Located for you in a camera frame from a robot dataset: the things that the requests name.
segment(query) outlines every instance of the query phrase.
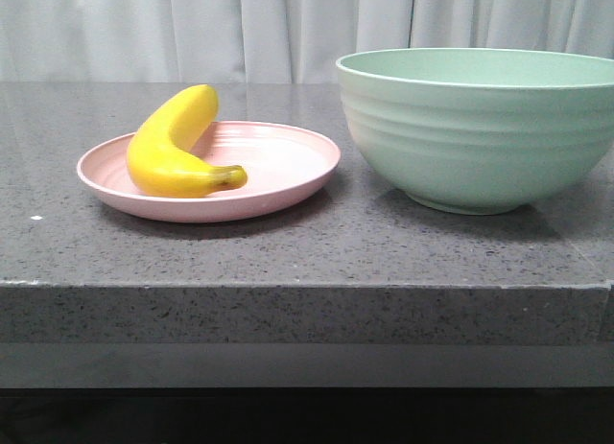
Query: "granite countertop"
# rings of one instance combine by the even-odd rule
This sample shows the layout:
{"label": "granite countertop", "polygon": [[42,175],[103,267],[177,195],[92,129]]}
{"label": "granite countertop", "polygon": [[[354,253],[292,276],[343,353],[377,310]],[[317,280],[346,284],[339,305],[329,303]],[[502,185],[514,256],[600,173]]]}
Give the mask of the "granite countertop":
{"label": "granite countertop", "polygon": [[0,344],[614,340],[614,152],[551,199],[448,214],[370,170],[336,85],[219,84],[219,120],[335,141],[330,182],[238,222],[155,222],[100,203],[77,178],[79,157],[184,86],[0,86]]}

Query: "banana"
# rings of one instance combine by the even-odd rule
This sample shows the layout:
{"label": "banana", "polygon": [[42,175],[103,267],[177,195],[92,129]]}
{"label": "banana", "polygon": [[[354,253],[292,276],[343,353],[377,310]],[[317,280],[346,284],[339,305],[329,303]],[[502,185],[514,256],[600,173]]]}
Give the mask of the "banana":
{"label": "banana", "polygon": [[218,112],[218,95],[208,84],[179,91],[141,125],[127,150],[132,182],[146,195],[202,198],[242,187],[243,167],[213,166],[189,151]]}

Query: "pink plate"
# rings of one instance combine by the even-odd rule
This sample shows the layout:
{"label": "pink plate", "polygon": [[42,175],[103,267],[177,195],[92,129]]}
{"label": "pink plate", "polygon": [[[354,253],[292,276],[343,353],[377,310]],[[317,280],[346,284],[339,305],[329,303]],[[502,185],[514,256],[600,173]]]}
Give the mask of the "pink plate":
{"label": "pink plate", "polygon": [[269,214],[292,206],[331,177],[341,152],[327,137],[273,123],[213,123],[192,153],[216,165],[241,164],[248,183],[206,198],[143,195],[130,180],[126,148],[133,133],[116,137],[84,154],[80,179],[104,203],[134,216],[167,222],[226,222]]}

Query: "white curtain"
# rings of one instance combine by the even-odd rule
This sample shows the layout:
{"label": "white curtain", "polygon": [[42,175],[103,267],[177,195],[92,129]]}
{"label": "white curtain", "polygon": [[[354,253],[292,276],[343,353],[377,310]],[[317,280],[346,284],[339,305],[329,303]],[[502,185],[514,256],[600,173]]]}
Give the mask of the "white curtain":
{"label": "white curtain", "polygon": [[356,51],[614,56],[614,0],[0,0],[1,81],[334,82]]}

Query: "green bowl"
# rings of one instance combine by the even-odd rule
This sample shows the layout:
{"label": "green bowl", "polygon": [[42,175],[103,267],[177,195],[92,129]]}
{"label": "green bowl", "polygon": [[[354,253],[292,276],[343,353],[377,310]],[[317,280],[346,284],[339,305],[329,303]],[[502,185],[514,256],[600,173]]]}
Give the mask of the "green bowl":
{"label": "green bowl", "polygon": [[497,214],[585,177],[614,140],[614,60],[478,48],[337,60],[345,118],[376,173],[417,202]]}

